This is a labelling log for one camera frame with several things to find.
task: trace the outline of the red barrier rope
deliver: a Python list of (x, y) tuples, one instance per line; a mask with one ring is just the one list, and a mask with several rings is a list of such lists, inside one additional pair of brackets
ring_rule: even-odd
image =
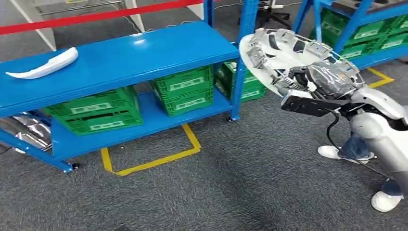
[(68, 26), (72, 24), (87, 23), (93, 21), (106, 20), (111, 18), (118, 18), (123, 16), (130, 16), (140, 13), (148, 13), (154, 11), (161, 11), (173, 8), (184, 7), (202, 3), (203, 0), (178, 0), (148, 6), (141, 6), (132, 9), (124, 9), (112, 12), (93, 13), (88, 15), (73, 16), (66, 18), (51, 19), (43, 22), (15, 24), (11, 26), (0, 26), (0, 35), (23, 32), (28, 30), (43, 29), (48, 27)]

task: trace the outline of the shelf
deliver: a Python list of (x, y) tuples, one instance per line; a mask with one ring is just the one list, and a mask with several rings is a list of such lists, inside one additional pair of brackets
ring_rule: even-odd
[(237, 48), (204, 22), (77, 49), (74, 63), (38, 79), (16, 79), (5, 72), (31, 70), (62, 51), (0, 63), (0, 117), (239, 57)]
[(358, 22), (359, 25), (378, 22), (387, 18), (393, 18), (408, 13), (408, 3), (399, 6), (393, 6), (375, 13), (369, 13), (362, 17)]
[(354, 65), (360, 70), (381, 64), (386, 61), (390, 61), (408, 54), (408, 46), (400, 46), (396, 48), (387, 49), (385, 51), (377, 52), (374, 54), (363, 55), (350, 59)]
[[(346, 13), (340, 9), (337, 9), (335, 7), (332, 7), (333, 0), (320, 0), (320, 4), (321, 6), (330, 9), (336, 13), (342, 14), (346, 17), (351, 17), (353, 16), (352, 14)], [(397, 17), (397, 16), (401, 16), (404, 14), (408, 13), (408, 3), (406, 4), (402, 4), (399, 6), (393, 6), (393, 7), (389, 7), (389, 8), (385, 8), (383, 10), (380, 10), (378, 12), (373, 12), (373, 13), (368, 13), (366, 15), (364, 15), (364, 17), (362, 17), (360, 19), (360, 21), (358, 22), (358, 25), (365, 25), (365, 24), (369, 24), (369, 23), (374, 23), (374, 22), (378, 22), (387, 18), (392, 18), (392, 17)]]
[(53, 120), (51, 132), (55, 159), (66, 160), (74, 158), (104, 147), (150, 135), (232, 109), (232, 105), (215, 88), (213, 97), (213, 105), (211, 106), (196, 109), (176, 117), (169, 117), (162, 109), (153, 92), (139, 94), (140, 111), (144, 120), (143, 126), (117, 129), (86, 136), (77, 136)]

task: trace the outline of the sneaker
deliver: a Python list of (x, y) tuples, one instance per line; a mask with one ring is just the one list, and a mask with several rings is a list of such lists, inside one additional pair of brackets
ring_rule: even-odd
[[(343, 157), (339, 156), (339, 150), (334, 147), (334, 146), (321, 146), (318, 148), (318, 153), (324, 157), (330, 158), (330, 159), (337, 159), (337, 160), (348, 160), (350, 162), (359, 164), (359, 162), (352, 160), (352, 159), (346, 159)], [(357, 159), (358, 161), (360, 161), (363, 164), (366, 164), (369, 162), (370, 159), (374, 158), (374, 153), (370, 153), (369, 156), (361, 158), (361, 159)]]
[(401, 199), (401, 196), (390, 196), (383, 191), (379, 191), (372, 197), (371, 205), (380, 212), (388, 212), (393, 210)]

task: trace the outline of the yellow floor tape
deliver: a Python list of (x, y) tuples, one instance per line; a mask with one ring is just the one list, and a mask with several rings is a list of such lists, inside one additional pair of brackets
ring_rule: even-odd
[(377, 82), (370, 83), (369, 84), (370, 88), (377, 88), (379, 86), (382, 86), (384, 84), (391, 83), (392, 81), (394, 81), (393, 78), (390, 78), (390, 77), (384, 75), (383, 73), (378, 72), (378, 71), (376, 71), (376, 70), (374, 70), (372, 68), (367, 68), (367, 70), (370, 71), (371, 73), (377, 75), (378, 77), (382, 78), (381, 80), (379, 80)]
[(185, 150), (181, 153), (177, 153), (177, 154), (173, 154), (173, 155), (169, 155), (157, 160), (153, 160), (151, 162), (142, 164), (142, 165), (138, 165), (138, 166), (134, 166), (131, 168), (127, 168), (124, 170), (120, 170), (118, 172), (114, 172), (112, 169), (112, 163), (111, 163), (111, 158), (109, 157), (109, 151), (108, 148), (102, 148), (101, 149), (101, 156), (102, 156), (102, 162), (103, 162), (103, 167), (105, 168), (106, 171), (111, 172), (115, 175), (118, 176), (126, 176), (132, 172), (137, 172), (137, 171), (141, 171), (141, 170), (145, 170), (151, 167), (155, 167), (173, 160), (177, 160), (180, 158), (183, 158), (185, 156), (189, 156), (195, 153), (198, 153), (201, 149), (201, 145), (198, 142), (197, 138), (195, 137), (194, 133), (192, 132), (191, 128), (188, 126), (188, 124), (183, 124), (181, 125), (181, 127), (183, 128), (184, 132), (186, 133), (187, 137), (189, 138), (193, 148), (189, 149), (189, 150)]

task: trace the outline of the blue metal shelf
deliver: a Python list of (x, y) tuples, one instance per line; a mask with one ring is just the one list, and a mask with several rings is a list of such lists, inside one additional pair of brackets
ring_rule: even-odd
[(54, 158), (56, 160), (74, 158), (103, 147), (123, 143), (232, 109), (232, 105), (217, 89), (214, 89), (213, 105), (176, 117), (169, 117), (166, 114), (153, 92), (139, 94), (139, 102), (143, 126), (77, 136), (53, 120), (51, 131)]
[(359, 69), (365, 69), (370, 66), (378, 65), (396, 59), (406, 54), (408, 54), (408, 46), (401, 46), (397, 48), (390, 48), (374, 54), (356, 57), (354, 59), (351, 59), (350, 61), (354, 63), (354, 65), (356, 65)]
[[(351, 18), (353, 16), (352, 14), (349, 14), (340, 9), (332, 7), (331, 6), (332, 2), (333, 0), (320, 0), (320, 5), (324, 8), (330, 9), (331, 11), (342, 14), (346, 17)], [(387, 19), (387, 18), (392, 18), (392, 17), (397, 17), (397, 16), (407, 14), (408, 13), (407, 8), (408, 8), (408, 3), (394, 6), (391, 8), (386, 8), (378, 12), (367, 13), (366, 15), (364, 15), (364, 17), (362, 17), (359, 20), (358, 25), (361, 26), (365, 24), (370, 24), (370, 23), (374, 23), (374, 22), (378, 22), (378, 21)]]
[(31, 70), (55, 52), (0, 63), (0, 117), (239, 57), (238, 50), (204, 22), (77, 49), (79, 57), (74, 63), (38, 79), (16, 79), (5, 72)]
[[(301, 23), (305, 17), (305, 14), (309, 10), (311, 5), (313, 5), (314, 26), (316, 30), (316, 38), (318, 41), (321, 41), (321, 21), (320, 21), (321, 6), (349, 17), (350, 20), (347, 26), (343, 29), (341, 35), (339, 36), (335, 45), (333, 46), (333, 50), (335, 52), (340, 52), (343, 49), (344, 45), (349, 40), (350, 36), (359, 26), (381, 21), (387, 18), (405, 15), (408, 13), (408, 3), (383, 9), (381, 11), (374, 13), (366, 13), (373, 0), (362, 0), (357, 10), (352, 15), (350, 15), (345, 12), (342, 12), (339, 9), (332, 7), (331, 6), (332, 1), (333, 0), (303, 0), (302, 4), (299, 7), (299, 13), (293, 22), (293, 30), (296, 33), (299, 31)], [(373, 66), (375, 64), (379, 64), (381, 62), (392, 60), (406, 54), (407, 51), (405, 46), (400, 46), (398, 48), (378, 52), (373, 55), (365, 55), (362, 57), (358, 57), (351, 61), (354, 62), (355, 65), (361, 69)]]
[[(144, 125), (87, 136), (76, 136), (56, 121), (51, 121), (53, 154), (50, 155), (0, 129), (0, 140), (24, 150), (28, 155), (55, 168), (70, 172), (64, 160), (149, 135), (184, 123), (229, 111), (238, 111), (245, 66), (236, 47), (212, 27), (212, 0), (204, 1), (205, 22), (187, 23), (152, 32), (115, 38), (77, 47), (78, 59), (71, 65), (45, 77), (15, 79), (5, 72), (25, 72), (46, 63), (62, 51), (0, 63), (0, 117), (42, 108), (71, 99), (132, 85), (200, 66), (237, 59), (238, 67), (232, 103), (214, 90), (213, 105), (169, 117), (153, 93), (139, 95)], [(236, 41), (252, 33), (258, 0), (246, 0), (241, 10), (241, 24)]]

